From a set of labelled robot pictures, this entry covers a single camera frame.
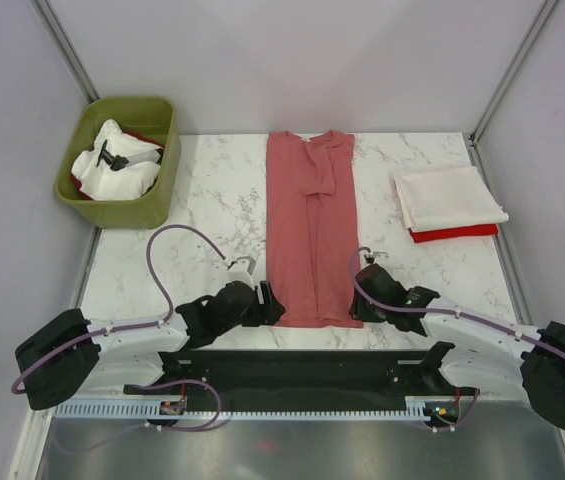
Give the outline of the pink t-shirt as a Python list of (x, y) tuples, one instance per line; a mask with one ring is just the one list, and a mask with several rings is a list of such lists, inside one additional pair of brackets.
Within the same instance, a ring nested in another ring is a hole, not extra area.
[(279, 325), (359, 328), (349, 273), (359, 264), (354, 137), (273, 132), (266, 149), (266, 276)]

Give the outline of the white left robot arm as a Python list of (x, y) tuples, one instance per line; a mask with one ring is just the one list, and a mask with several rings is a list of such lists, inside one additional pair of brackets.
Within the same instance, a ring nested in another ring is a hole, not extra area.
[(16, 348), (20, 375), (11, 390), (33, 410), (76, 394), (142, 395), (153, 388), (170, 393), (182, 378), (176, 353), (210, 345), (235, 327), (273, 325), (284, 312), (267, 282), (252, 287), (241, 281), (167, 316), (96, 321), (69, 309)]

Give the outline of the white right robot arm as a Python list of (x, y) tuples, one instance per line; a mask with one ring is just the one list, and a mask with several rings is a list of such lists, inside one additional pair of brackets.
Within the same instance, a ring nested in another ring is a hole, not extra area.
[(466, 309), (435, 290), (407, 289), (378, 263), (351, 264), (352, 317), (432, 341), (420, 368), (429, 392), (468, 387), (525, 403), (565, 431), (565, 325), (544, 328)]

